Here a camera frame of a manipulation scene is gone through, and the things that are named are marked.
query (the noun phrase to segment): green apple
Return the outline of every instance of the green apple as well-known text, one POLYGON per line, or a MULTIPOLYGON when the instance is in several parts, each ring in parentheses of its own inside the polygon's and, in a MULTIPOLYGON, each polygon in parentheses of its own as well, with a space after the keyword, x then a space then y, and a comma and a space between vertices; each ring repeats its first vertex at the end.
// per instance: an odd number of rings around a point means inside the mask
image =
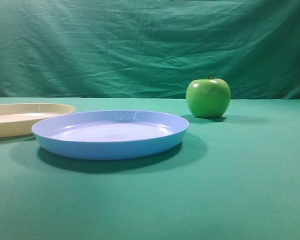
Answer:
POLYGON ((219 118, 229 107, 229 85, 220 78, 210 79, 210 76, 193 80, 186 89, 188 108, 197 118, 219 118))

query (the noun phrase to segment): blue plate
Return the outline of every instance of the blue plate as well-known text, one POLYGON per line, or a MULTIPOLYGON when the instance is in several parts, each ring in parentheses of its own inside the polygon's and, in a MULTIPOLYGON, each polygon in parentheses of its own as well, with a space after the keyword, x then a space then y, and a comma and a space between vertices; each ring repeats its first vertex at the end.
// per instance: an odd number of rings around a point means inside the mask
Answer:
POLYGON ((149 156, 178 145, 189 122, 176 115, 138 110, 71 113, 41 120, 32 131, 45 150, 84 160, 149 156))

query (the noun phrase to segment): cream plate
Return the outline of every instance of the cream plate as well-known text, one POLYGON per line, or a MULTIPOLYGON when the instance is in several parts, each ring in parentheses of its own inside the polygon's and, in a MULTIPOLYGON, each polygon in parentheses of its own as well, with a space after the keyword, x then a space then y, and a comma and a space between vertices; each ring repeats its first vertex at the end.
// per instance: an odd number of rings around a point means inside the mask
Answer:
POLYGON ((33 124, 75 111, 75 107, 57 103, 0 104, 0 137, 32 134, 33 124))

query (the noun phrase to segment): green tablecloth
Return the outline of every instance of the green tablecloth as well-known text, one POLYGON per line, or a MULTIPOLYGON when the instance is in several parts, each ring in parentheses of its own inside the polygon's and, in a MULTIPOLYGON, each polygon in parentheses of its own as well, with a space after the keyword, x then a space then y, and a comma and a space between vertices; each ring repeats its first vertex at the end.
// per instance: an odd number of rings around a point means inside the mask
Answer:
POLYGON ((233 100, 206 120, 183 99, 0 98, 23 102, 161 111, 190 126, 181 146, 115 162, 0 139, 0 240, 300 240, 300 100, 233 100))

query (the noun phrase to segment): plate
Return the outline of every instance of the plate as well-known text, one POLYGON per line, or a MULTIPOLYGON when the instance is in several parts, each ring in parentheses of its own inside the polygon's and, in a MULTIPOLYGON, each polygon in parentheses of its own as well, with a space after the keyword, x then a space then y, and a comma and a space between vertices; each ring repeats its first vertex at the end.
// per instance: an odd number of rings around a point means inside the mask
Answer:
POLYGON ((37 122, 40 146, 82 160, 123 160, 157 154, 178 145, 189 122, 176 115, 140 110, 71 113, 37 122))
POLYGON ((32 134, 38 121, 74 111, 74 106, 57 103, 0 104, 0 137, 32 134))

